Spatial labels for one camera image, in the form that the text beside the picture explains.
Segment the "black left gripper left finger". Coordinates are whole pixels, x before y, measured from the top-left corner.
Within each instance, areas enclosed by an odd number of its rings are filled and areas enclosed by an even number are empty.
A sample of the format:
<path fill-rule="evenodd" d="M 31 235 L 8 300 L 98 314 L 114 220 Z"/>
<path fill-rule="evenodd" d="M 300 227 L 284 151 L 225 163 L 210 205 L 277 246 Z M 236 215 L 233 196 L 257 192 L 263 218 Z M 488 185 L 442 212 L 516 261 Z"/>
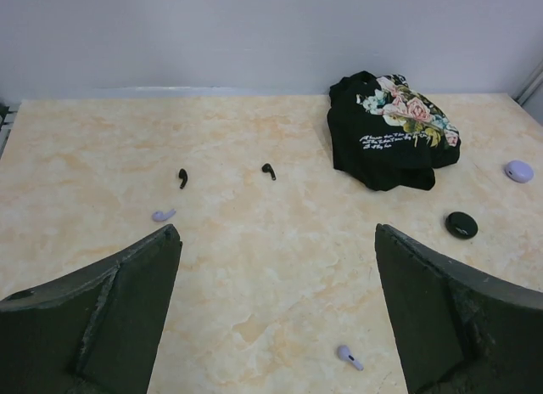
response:
<path fill-rule="evenodd" d="M 145 393 L 182 253 L 165 225 L 1 301 L 3 393 Z"/>

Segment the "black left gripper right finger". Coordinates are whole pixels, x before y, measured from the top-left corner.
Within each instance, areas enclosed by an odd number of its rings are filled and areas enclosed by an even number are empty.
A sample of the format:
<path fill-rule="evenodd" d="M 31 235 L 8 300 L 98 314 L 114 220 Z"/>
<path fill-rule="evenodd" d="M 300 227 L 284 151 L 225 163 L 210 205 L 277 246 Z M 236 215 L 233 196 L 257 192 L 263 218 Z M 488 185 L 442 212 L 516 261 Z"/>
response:
<path fill-rule="evenodd" d="M 540 393 L 542 294 L 379 224 L 375 252 L 410 393 Z"/>

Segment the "black earbud charging case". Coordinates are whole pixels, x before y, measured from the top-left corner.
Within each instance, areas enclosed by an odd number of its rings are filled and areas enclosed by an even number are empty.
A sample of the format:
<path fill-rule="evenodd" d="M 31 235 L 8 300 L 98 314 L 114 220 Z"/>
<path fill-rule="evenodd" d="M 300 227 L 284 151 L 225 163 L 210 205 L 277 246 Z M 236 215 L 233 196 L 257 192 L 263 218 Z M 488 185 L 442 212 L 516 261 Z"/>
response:
<path fill-rule="evenodd" d="M 445 228 L 458 239 L 471 239 L 479 232 L 476 221 L 467 213 L 454 211 L 445 218 Z"/>

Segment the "black earbud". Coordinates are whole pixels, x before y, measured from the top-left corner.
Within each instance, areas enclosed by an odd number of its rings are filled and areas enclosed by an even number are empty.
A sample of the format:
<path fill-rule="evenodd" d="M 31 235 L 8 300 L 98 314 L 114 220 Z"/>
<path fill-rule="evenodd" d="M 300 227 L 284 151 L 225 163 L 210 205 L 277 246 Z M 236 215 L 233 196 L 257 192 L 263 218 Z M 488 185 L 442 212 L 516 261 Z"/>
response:
<path fill-rule="evenodd" d="M 178 178 L 180 179 L 179 189 L 184 189 L 188 183 L 188 172 L 182 168 L 178 172 Z"/>
<path fill-rule="evenodd" d="M 272 181 L 276 181 L 276 180 L 277 180 L 276 173 L 275 173 L 275 171 L 274 171 L 274 169 L 273 169 L 273 167 L 272 167 L 271 164 L 269 164 L 269 163 L 264 164 L 264 165 L 261 167 L 261 171 L 262 171 L 263 173 L 269 174 Z"/>

